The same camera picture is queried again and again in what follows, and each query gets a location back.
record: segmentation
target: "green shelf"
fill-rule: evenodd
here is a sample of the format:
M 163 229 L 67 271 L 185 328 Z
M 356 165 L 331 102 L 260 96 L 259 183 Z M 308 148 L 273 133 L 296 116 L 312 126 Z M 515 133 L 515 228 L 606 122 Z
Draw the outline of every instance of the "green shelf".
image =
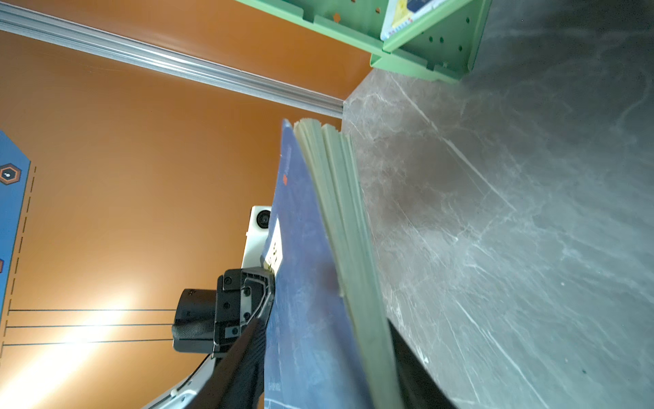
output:
M 386 41 L 388 0 L 237 0 L 369 52 L 375 68 L 456 82 L 472 70 L 491 0 L 446 0 Z

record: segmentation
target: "blue book cover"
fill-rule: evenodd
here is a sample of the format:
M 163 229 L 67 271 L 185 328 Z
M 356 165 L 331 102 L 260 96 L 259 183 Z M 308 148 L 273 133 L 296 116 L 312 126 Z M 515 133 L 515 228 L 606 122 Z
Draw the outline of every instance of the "blue book cover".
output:
M 373 408 L 311 174 L 287 120 L 269 229 L 263 257 L 281 240 L 281 264 L 266 332 L 264 407 Z
M 0 131 L 0 319 L 5 294 L 11 294 L 11 272 L 16 271 L 11 260 L 18 250 L 14 248 L 16 236 L 22 231 L 20 212 L 28 173 L 29 159 Z

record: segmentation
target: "white marble vein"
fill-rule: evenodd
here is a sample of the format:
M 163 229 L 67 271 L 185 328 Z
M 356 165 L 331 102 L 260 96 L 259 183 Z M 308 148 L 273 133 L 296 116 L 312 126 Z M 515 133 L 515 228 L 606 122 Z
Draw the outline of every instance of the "white marble vein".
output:
M 494 0 L 460 84 L 346 101 L 388 316 L 462 409 L 654 407 L 653 10 Z

